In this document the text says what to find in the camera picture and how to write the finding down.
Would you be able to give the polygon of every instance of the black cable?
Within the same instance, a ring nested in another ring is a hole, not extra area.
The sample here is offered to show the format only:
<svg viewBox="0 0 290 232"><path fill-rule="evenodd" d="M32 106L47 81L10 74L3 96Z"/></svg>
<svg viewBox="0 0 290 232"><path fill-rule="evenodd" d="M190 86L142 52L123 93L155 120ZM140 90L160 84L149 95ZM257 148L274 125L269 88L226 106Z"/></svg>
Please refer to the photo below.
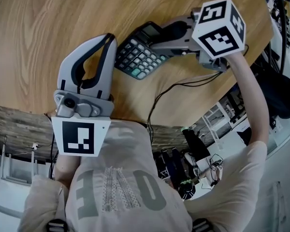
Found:
<svg viewBox="0 0 290 232"><path fill-rule="evenodd" d="M49 171L48 171L48 177L50 179L52 179L52 175L53 175L53 148L54 148L54 140L55 140L55 134L53 133L53 140L52 140L52 146L50 148L50 167L49 167Z"/></svg>
<svg viewBox="0 0 290 232"><path fill-rule="evenodd" d="M278 64L276 62L276 60L272 57L272 67L274 68L274 70L279 73L279 67L278 67Z"/></svg>
<svg viewBox="0 0 290 232"><path fill-rule="evenodd" d="M287 22L286 12L283 0L277 0L277 9L279 10L282 36L281 65L279 73L282 74L285 68L286 50L287 50Z"/></svg>
<svg viewBox="0 0 290 232"><path fill-rule="evenodd" d="M154 104L149 112L149 115L148 115L148 119L147 119L147 126L148 126L148 129L149 129L149 137L150 137L150 142L152 143L153 142L153 139L154 139L154 130L151 126L151 121L150 121L150 118L151 118L151 115L159 101L159 99L162 97L162 95L164 95L165 93L169 92L173 87L175 86L186 86L186 87L200 87L200 86L203 86L205 84L208 84L210 83L211 81L214 81L219 75L221 75L221 72L220 73L217 73L216 75L213 75L209 78L206 78L206 79L203 79L203 80L199 80L199 81L195 81L195 82L186 82L186 83L175 83L173 85L171 85L168 89L166 89L165 91L163 91L162 93L160 93L154 100ZM200 84L200 85L188 85L188 84L194 84L194 83L199 83L199 82L203 82L203 81L207 81L209 80L208 82L205 82L203 84Z"/></svg>
<svg viewBox="0 0 290 232"><path fill-rule="evenodd" d="M269 47L269 56L268 56L269 65L272 66L272 48L271 48L271 42L269 42L268 47Z"/></svg>
<svg viewBox="0 0 290 232"><path fill-rule="evenodd" d="M50 122L52 122L52 118L51 118L47 113L44 113L44 115L48 118L48 120L49 120Z"/></svg>
<svg viewBox="0 0 290 232"><path fill-rule="evenodd" d="M243 54L244 57L247 54L247 52L249 51L249 45L248 44L245 44L245 46L247 46L247 49L246 49L245 53Z"/></svg>
<svg viewBox="0 0 290 232"><path fill-rule="evenodd" d="M213 119L211 119L209 122L212 122L212 121L214 121L215 119L222 118L222 117L223 117L223 116L213 118ZM200 133L200 131L201 131L203 128L205 128L206 126L207 126L207 125L204 125L201 129L198 130L198 132L197 132L197 136L198 136L198 133Z"/></svg>
<svg viewBox="0 0 290 232"><path fill-rule="evenodd" d="M54 170L55 164L57 162L58 154L59 154L59 151L57 151L57 153L55 154L54 158L52 159L51 170L50 170L51 179L53 178L53 170Z"/></svg>
<svg viewBox="0 0 290 232"><path fill-rule="evenodd" d="M213 181L217 181L217 180L215 180L215 179L214 179L214 177L213 177L213 173L212 173L212 166L209 164L209 162L208 162L207 158L205 158L205 160L206 160L206 162L207 162L207 164L208 164L209 168L211 169L211 177L212 177Z"/></svg>
<svg viewBox="0 0 290 232"><path fill-rule="evenodd" d="M221 159L222 159L222 161L224 161L224 159L220 156L220 155L218 155L218 154L214 154L213 156L212 156L212 158L209 160L209 162L212 164L212 159L214 158L214 156L218 156L218 157L220 157Z"/></svg>

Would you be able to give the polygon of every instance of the wire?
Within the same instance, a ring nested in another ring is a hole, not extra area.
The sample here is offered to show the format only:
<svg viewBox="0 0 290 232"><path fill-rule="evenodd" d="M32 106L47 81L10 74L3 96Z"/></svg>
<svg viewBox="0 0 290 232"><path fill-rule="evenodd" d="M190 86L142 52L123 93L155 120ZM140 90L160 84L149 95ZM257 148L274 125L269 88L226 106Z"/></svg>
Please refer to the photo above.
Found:
<svg viewBox="0 0 290 232"><path fill-rule="evenodd" d="M274 68L274 70L279 73L279 67L278 64L276 62L276 60L272 57L272 67Z"/></svg>
<svg viewBox="0 0 290 232"><path fill-rule="evenodd" d="M224 161L224 159L220 156L220 155L218 155L218 154L214 154L213 156L212 156L212 158L209 160L209 162L212 164L212 159L213 159L213 157L214 156L218 156L218 157L220 157L223 161Z"/></svg>
<svg viewBox="0 0 290 232"><path fill-rule="evenodd" d="M217 180L215 180L214 178L213 178L213 173L212 173L212 165L211 164L209 164L209 162L208 162L208 159L207 158L205 158L205 160L206 160L206 162L207 162L207 164L208 164L208 166L209 166L209 168L211 169L211 177L212 177L212 179L213 179L213 181L217 181Z"/></svg>
<svg viewBox="0 0 290 232"><path fill-rule="evenodd" d="M33 149L32 147L22 147L22 148L16 148L16 149L11 149L10 150L20 150L20 149Z"/></svg>
<svg viewBox="0 0 290 232"><path fill-rule="evenodd" d="M48 120L49 120L50 122L52 122L51 117L50 117L47 113L44 113L44 115L48 118Z"/></svg>
<svg viewBox="0 0 290 232"><path fill-rule="evenodd" d="M201 185L201 189L208 189L208 190L212 190L212 189L210 189L210 188L203 188L203 183L202 183L202 185Z"/></svg>
<svg viewBox="0 0 290 232"><path fill-rule="evenodd" d="M51 146L52 144L56 144L56 142L52 142L51 144L49 144L49 145L38 145L38 149L39 148L41 148L41 147L49 147L49 146Z"/></svg>
<svg viewBox="0 0 290 232"><path fill-rule="evenodd" d="M243 54L244 57L247 54L247 52L249 51L249 45L248 44L245 44L245 46L247 46L247 49L246 49L245 53Z"/></svg>
<svg viewBox="0 0 290 232"><path fill-rule="evenodd" d="M31 154L31 153L32 153L32 152L18 153L18 154L11 154L11 156L22 155L22 154Z"/></svg>
<svg viewBox="0 0 290 232"><path fill-rule="evenodd" d="M268 47L269 47L269 56L268 56L269 65L272 66L272 48L271 48L271 42L269 42Z"/></svg>
<svg viewBox="0 0 290 232"><path fill-rule="evenodd" d="M177 83L183 83L183 82L191 82L193 79L196 79L196 78L201 78L201 77L212 77L214 75L217 75L219 72L215 72L215 73L212 73L212 74L209 74L209 75L199 75L199 76L195 76L195 77L190 77L190 78L186 78L186 79L183 79L183 80L180 80Z"/></svg>
<svg viewBox="0 0 290 232"><path fill-rule="evenodd" d="M147 119L147 127L148 127L148 130L149 130L149 137L150 137L150 142L152 143L153 142L153 139L154 139L154 129L152 128L151 126L151 121L150 121L150 118L151 118L151 115L158 103L158 101L160 100L160 98L162 97L162 95L166 94L167 92L169 92L173 87L175 86L186 86L186 87L200 87L200 86L203 86L205 84L208 84L212 81L214 81L219 75L221 75L221 72L220 73L217 73L209 78L206 78L206 79L203 79L203 80L199 80L199 81L195 81L195 82L186 82L186 83L174 83L172 84L168 89L166 89L165 91L163 91L162 93L160 93L154 100L154 104L149 112L149 115L148 115L148 119ZM189 84L195 84L195 83L199 83L199 82L204 82L204 81L207 81L209 80L208 82L205 82L203 84L200 84L200 85L189 85Z"/></svg>
<svg viewBox="0 0 290 232"><path fill-rule="evenodd" d="M52 179L52 173L53 173L53 148L54 148L54 140L55 140L55 134L53 133L52 146L51 146L51 149L50 149L50 160L51 160L51 163L50 163L50 168L49 168L49 171L48 171L48 177L50 179Z"/></svg>
<svg viewBox="0 0 290 232"><path fill-rule="evenodd" d="M212 122L212 121L214 121L215 119L222 118L222 117L223 117L223 116L213 118L213 119L210 120L209 122ZM200 130L202 130L202 129L205 128L206 126L207 126L207 125L204 125L201 129L199 129L199 130L197 131L197 135L198 135L198 133L200 133Z"/></svg>
<svg viewBox="0 0 290 232"><path fill-rule="evenodd" d="M286 12L283 0L277 0L277 9L279 10L282 36L281 65L279 73L282 74L285 68L286 50L287 50L287 23Z"/></svg>

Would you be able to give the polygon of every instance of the wooden table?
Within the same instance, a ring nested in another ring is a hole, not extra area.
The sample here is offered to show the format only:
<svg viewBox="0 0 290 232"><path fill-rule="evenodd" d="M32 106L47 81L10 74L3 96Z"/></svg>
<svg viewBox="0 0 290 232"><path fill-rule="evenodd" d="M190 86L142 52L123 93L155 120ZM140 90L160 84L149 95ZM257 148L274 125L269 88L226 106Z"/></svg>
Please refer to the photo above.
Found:
<svg viewBox="0 0 290 232"><path fill-rule="evenodd" d="M146 21L163 24L209 0L0 0L0 106L31 113L55 109L53 92L62 60L79 44L111 32L118 43ZM247 25L251 64L272 37L265 0L233 0ZM86 67L92 67L93 58ZM154 97L184 78L209 74L195 56L173 58L137 81L114 70L113 118L146 121ZM229 71L203 87L175 87L159 101L152 124L188 126L233 85Z"/></svg>

